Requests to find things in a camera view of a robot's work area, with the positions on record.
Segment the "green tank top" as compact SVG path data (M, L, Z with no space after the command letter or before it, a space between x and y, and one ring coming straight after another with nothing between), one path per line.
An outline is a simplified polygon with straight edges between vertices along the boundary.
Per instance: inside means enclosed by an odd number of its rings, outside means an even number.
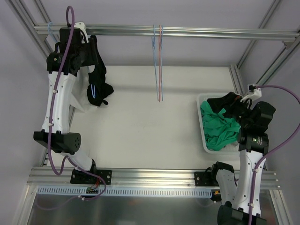
M206 146L209 150L220 151L225 146L237 141L240 125L235 119L225 118L222 109L214 113L207 101L200 105L202 125Z

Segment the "black tank top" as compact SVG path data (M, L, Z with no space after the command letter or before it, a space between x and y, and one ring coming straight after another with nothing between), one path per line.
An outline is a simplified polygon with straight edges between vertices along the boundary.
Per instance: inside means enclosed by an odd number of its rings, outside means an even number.
M101 106L102 104L108 105L108 102L105 100L109 95L113 94L114 89L111 85L106 83L106 67L105 64L97 51L98 64L94 67L92 72L88 73L89 85L87 88L87 97L88 101L95 106ZM91 94L90 85L93 84L96 86L96 98L94 99Z

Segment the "pink hanger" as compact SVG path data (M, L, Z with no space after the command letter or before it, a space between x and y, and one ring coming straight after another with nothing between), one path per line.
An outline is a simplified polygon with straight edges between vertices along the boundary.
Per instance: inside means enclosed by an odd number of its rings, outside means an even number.
M158 55L159 55L159 85L158 85L158 90L159 90L159 97L158 101L162 101L162 25L159 26L159 39L158 39Z

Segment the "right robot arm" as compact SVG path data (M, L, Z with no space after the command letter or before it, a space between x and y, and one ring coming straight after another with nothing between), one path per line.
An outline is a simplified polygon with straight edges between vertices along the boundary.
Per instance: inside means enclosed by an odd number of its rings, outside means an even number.
M271 104L260 101L253 109L251 98L230 92L223 97L207 100L212 111L235 119L240 125L238 136L240 173L235 180L231 165L216 162L209 174L210 182L220 187L222 204L217 213L219 225L265 225L261 217L260 186L265 156L269 150L266 134L268 125L276 109Z

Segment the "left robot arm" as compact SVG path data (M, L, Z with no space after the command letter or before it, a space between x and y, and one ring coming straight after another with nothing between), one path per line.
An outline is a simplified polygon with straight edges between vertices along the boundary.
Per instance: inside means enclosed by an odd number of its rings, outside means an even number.
M69 111L72 92L81 68L87 69L87 100L100 106L106 94L106 68L97 50L95 36L88 37L80 27L60 29L60 41L47 57L49 95L45 119L41 130L33 133L33 139L46 147L53 172L61 175L66 161L73 166L71 183L100 183L95 160L81 150L81 135L70 131Z

